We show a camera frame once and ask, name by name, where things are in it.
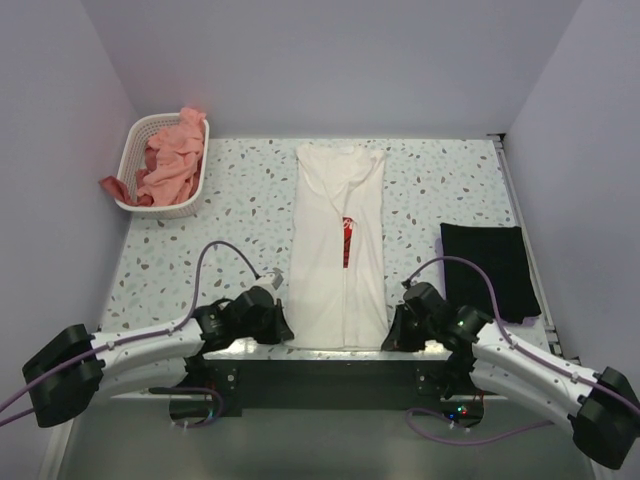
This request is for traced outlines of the folded black t-shirt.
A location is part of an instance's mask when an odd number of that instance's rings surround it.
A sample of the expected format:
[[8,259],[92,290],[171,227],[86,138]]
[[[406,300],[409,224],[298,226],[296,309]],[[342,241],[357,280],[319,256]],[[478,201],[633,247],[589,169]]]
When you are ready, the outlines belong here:
[[[522,229],[440,225],[443,254],[468,260],[490,279],[501,318],[521,324],[541,314],[531,282]],[[493,312],[491,298],[480,274],[459,262],[444,263],[446,298],[456,306]]]

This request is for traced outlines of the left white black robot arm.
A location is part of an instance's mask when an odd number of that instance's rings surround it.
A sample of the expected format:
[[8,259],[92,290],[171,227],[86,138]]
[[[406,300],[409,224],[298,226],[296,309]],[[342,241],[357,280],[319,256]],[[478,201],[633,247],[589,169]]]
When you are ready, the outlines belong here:
[[195,358],[238,339],[274,345],[293,337],[281,300],[254,286],[235,299],[196,308],[185,322],[127,334],[70,326],[28,360],[22,374],[38,426],[50,428],[79,416],[98,397],[174,385],[196,392],[206,383],[207,368]]

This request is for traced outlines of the pink crumpled t-shirt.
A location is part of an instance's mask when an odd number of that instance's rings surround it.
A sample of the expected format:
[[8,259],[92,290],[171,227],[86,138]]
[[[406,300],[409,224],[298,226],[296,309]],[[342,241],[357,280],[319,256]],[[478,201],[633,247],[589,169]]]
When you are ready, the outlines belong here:
[[204,154],[206,114],[184,107],[176,125],[162,127],[145,149],[137,173],[137,205],[167,207],[189,200],[198,187]]

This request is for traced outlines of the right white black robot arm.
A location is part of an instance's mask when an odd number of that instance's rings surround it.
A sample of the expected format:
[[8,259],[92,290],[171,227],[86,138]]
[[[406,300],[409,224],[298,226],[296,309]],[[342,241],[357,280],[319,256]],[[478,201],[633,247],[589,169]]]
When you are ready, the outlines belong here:
[[546,352],[469,306],[454,307],[426,282],[405,282],[385,351],[417,352],[435,341],[444,364],[422,377],[444,398],[473,387],[501,395],[567,431],[594,462],[618,470],[639,437],[639,398],[627,377]]

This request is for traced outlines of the white plastic laundry basket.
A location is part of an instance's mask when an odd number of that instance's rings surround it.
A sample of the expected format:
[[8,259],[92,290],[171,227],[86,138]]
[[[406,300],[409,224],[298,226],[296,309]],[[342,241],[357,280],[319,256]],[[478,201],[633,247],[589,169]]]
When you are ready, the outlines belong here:
[[[136,172],[145,166],[144,153],[149,138],[153,134],[156,134],[162,127],[177,125],[179,120],[179,113],[154,114],[142,117],[130,128],[116,178],[127,186],[131,196],[137,191]],[[203,156],[200,161],[198,185],[194,194],[188,200],[183,203],[163,207],[132,206],[119,200],[116,200],[115,203],[122,210],[134,216],[151,219],[169,220],[194,215],[204,202],[203,190],[209,147],[209,123],[206,119],[203,120],[203,129]]]

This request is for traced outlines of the white t-shirt red print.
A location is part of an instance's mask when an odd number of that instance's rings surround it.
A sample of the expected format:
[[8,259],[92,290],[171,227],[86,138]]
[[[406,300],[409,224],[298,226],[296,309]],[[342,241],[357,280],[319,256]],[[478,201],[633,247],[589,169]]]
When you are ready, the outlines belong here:
[[292,346],[377,350],[389,332],[382,203],[385,155],[303,144],[286,320]]

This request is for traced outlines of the folded lavender t-shirt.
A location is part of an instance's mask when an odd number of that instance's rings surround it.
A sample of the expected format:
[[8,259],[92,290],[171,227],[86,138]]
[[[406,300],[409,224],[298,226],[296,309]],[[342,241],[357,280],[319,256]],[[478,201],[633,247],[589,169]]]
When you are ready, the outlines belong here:
[[[436,239],[434,252],[437,254],[438,257],[444,256],[444,249],[443,249],[441,237],[438,237]],[[438,261],[436,267],[438,272],[438,290],[441,294],[446,295],[445,262]]]

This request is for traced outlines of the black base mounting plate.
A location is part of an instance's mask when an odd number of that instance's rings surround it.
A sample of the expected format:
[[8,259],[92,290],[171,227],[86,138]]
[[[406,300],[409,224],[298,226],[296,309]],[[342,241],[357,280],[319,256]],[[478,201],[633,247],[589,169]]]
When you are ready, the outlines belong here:
[[195,360],[169,395],[174,420],[196,419],[222,409],[240,417],[246,409],[391,410],[421,407],[470,427],[488,406],[485,393],[465,379],[450,397],[439,382],[444,363],[427,360]]

